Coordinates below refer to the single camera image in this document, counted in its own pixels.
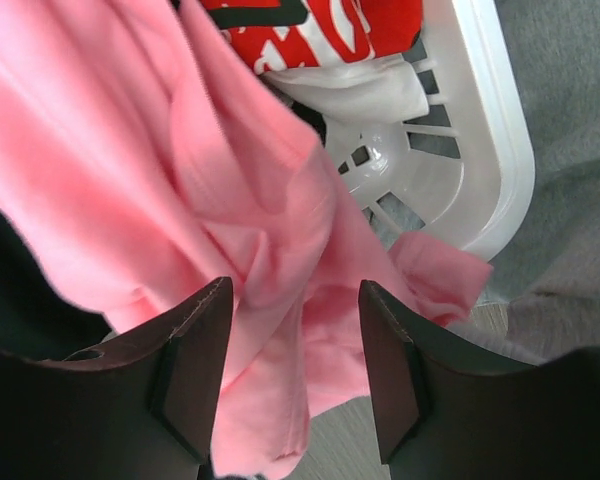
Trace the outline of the grey sweatshirt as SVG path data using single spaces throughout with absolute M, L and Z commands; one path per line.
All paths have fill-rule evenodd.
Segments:
M 496 5 L 536 162 L 535 192 L 486 289 L 507 331 L 451 331 L 533 364 L 600 346 L 600 1 Z

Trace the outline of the red printed garment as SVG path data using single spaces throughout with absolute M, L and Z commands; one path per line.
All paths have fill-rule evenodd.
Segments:
M 403 53 L 423 23 L 420 0 L 204 1 L 202 6 L 258 75 Z

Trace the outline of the white laundry basket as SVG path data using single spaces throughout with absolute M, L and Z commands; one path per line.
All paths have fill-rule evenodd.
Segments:
M 495 4 L 427 1 L 420 37 L 393 55 L 413 66 L 429 113 L 395 123 L 320 113 L 326 150 L 384 243 L 420 230 L 490 260 L 519 229 L 535 182 Z

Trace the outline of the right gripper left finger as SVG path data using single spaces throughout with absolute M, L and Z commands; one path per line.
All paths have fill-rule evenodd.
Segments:
M 220 277 L 64 360 L 0 350 L 0 479 L 207 479 L 233 312 Z

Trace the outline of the white garment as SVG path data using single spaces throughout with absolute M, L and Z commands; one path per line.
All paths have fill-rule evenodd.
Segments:
M 425 90 L 400 55 L 269 72 L 265 78 L 292 99 L 344 123 L 395 123 L 429 113 Z

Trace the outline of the black garment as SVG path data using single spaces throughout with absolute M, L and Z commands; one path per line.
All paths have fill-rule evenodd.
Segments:
M 101 315 L 56 294 L 0 213 L 0 349 L 34 360 L 63 360 L 110 332 Z

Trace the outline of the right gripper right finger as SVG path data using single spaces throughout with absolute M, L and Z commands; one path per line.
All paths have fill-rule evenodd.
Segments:
M 359 290 L 380 458 L 394 479 L 600 479 L 600 347 L 541 365 Z

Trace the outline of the pink t shirt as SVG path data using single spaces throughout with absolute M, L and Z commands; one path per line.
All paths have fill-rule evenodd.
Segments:
M 221 476 L 286 477 L 311 418 L 368 394 L 362 281 L 443 326 L 491 272 L 422 233 L 385 249 L 195 1 L 0 1 L 0 211 L 55 291 L 121 333 L 231 278 Z

